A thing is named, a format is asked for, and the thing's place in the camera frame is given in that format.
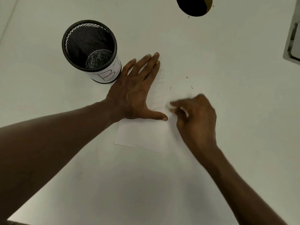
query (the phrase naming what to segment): black mesh cup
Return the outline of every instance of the black mesh cup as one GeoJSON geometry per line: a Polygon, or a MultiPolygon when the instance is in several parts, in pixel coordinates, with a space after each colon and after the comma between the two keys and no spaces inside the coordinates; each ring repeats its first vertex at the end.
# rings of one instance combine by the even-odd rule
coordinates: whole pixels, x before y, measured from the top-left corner
{"type": "Polygon", "coordinates": [[[115,36],[100,22],[83,20],[70,26],[62,39],[62,50],[71,65],[98,83],[111,83],[121,72],[115,36]]]}

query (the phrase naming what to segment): tabletop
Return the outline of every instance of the tabletop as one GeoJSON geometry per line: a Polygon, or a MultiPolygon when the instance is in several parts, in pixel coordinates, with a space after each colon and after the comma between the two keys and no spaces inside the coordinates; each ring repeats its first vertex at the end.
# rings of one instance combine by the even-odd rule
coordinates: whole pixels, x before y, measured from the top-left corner
{"type": "MultiPolygon", "coordinates": [[[[0,125],[105,98],[61,41],[91,19],[114,33],[122,64],[156,51],[166,97],[204,93],[217,143],[289,224],[300,221],[300,66],[283,59],[296,0],[213,0],[189,17],[176,0],[18,0],[0,44],[0,125]]],[[[191,154],[114,144],[118,123],[84,147],[10,220],[53,224],[237,224],[191,154]]]]}

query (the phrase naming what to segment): finger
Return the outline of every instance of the finger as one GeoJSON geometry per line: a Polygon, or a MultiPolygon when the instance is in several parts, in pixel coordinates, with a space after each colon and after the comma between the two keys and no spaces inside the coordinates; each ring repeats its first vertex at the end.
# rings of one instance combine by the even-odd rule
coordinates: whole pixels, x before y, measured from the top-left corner
{"type": "Polygon", "coordinates": [[[128,75],[128,72],[129,70],[134,66],[134,64],[136,63],[136,59],[132,59],[130,62],[128,62],[124,67],[123,67],[123,70],[121,72],[121,75],[122,76],[127,76],[128,75]]]}
{"type": "Polygon", "coordinates": [[[201,105],[206,105],[206,106],[212,106],[209,102],[209,100],[206,98],[205,95],[199,94],[197,95],[194,100],[197,100],[201,105]]]}
{"type": "Polygon", "coordinates": [[[147,64],[148,61],[150,61],[151,59],[151,55],[148,54],[145,57],[143,57],[141,60],[139,60],[132,68],[131,72],[129,73],[129,75],[138,75],[141,68],[147,64]]]}
{"type": "Polygon", "coordinates": [[[151,60],[148,62],[148,64],[143,68],[143,70],[139,73],[139,77],[141,80],[144,80],[148,74],[152,71],[153,67],[155,66],[156,62],[159,59],[159,53],[156,52],[151,60]]]}
{"type": "Polygon", "coordinates": [[[189,115],[191,115],[191,113],[192,113],[193,102],[191,99],[177,100],[177,101],[170,102],[170,104],[177,108],[182,107],[183,109],[185,109],[187,111],[187,113],[189,115]]]}
{"type": "Polygon", "coordinates": [[[147,78],[144,80],[147,88],[150,89],[153,81],[155,80],[155,78],[158,74],[159,68],[160,68],[160,61],[157,61],[155,63],[155,66],[153,67],[152,71],[148,74],[147,78]]]}
{"type": "Polygon", "coordinates": [[[177,115],[177,118],[178,118],[177,119],[177,127],[178,128],[183,127],[186,124],[186,122],[188,121],[186,113],[180,108],[171,109],[170,111],[177,115]]]}
{"type": "Polygon", "coordinates": [[[154,119],[154,120],[163,120],[163,121],[167,121],[168,117],[167,115],[165,115],[162,112],[158,112],[158,111],[153,111],[153,110],[145,110],[142,114],[143,119],[154,119]]]}

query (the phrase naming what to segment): person's left arm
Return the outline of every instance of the person's left arm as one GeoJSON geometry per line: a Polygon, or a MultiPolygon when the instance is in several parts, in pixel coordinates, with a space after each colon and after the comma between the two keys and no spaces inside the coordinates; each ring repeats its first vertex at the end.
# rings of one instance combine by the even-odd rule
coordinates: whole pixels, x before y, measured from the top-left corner
{"type": "Polygon", "coordinates": [[[158,58],[156,53],[131,60],[101,102],[0,128],[0,224],[111,124],[123,118],[168,120],[146,105],[158,58]]]}

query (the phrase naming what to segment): forearm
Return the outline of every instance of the forearm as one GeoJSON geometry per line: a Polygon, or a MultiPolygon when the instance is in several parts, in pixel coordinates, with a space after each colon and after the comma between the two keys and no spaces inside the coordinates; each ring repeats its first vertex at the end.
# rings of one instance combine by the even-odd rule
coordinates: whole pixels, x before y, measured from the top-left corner
{"type": "Polygon", "coordinates": [[[240,225],[286,224],[238,175],[223,153],[204,163],[240,225]]]}
{"type": "Polygon", "coordinates": [[[102,101],[0,128],[0,223],[116,121],[102,101]]]}

